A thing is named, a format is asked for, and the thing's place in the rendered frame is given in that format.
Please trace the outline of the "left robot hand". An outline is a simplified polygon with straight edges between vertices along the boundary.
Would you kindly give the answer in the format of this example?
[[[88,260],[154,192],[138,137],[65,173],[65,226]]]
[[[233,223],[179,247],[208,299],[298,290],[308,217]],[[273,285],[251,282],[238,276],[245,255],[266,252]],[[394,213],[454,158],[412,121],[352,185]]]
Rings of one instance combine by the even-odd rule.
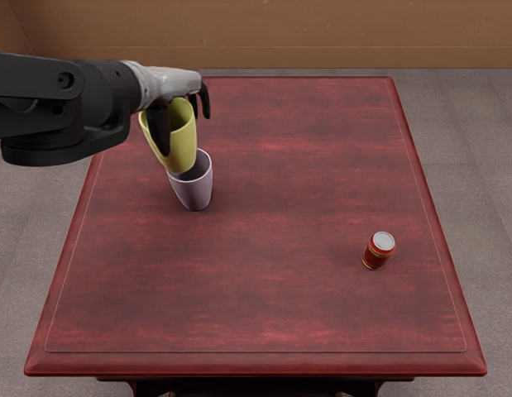
[[[145,111],[146,121],[153,147],[163,157],[170,154],[170,121],[166,106],[175,98],[187,98],[194,116],[199,116],[197,98],[202,104],[202,114],[211,117],[211,104],[208,87],[201,74],[188,69],[144,66],[136,61],[122,62],[136,76],[141,88],[141,101],[136,112]]]

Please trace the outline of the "yellow-green cup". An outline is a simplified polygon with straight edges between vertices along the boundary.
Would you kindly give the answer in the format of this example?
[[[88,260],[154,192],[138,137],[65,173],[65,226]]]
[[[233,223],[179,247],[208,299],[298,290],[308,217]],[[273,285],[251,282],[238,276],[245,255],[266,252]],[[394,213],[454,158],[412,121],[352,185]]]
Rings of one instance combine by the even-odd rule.
[[[192,105],[184,98],[174,98],[165,106],[165,112],[158,117],[158,120],[160,125],[170,123],[170,133],[160,132],[161,136],[170,139],[168,155],[162,154],[153,140],[146,110],[138,113],[138,121],[144,137],[157,160],[173,174],[188,171],[194,165],[197,156],[197,131]]]

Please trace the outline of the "pale lilac cup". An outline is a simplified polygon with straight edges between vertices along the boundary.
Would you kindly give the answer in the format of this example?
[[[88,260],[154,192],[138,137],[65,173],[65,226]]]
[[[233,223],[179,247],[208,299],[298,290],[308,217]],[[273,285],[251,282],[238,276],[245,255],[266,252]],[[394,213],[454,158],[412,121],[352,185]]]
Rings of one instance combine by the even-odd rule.
[[[208,152],[197,149],[193,166],[184,173],[166,171],[178,200],[189,211],[202,211],[213,195],[213,162]]]

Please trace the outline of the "red can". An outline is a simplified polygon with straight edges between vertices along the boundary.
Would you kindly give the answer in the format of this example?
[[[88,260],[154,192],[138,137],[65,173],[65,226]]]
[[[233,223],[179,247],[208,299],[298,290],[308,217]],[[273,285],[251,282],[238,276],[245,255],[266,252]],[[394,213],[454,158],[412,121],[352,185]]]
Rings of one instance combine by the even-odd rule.
[[[370,236],[362,253],[362,264],[370,270],[382,268],[395,251],[395,238],[388,232],[378,231]]]

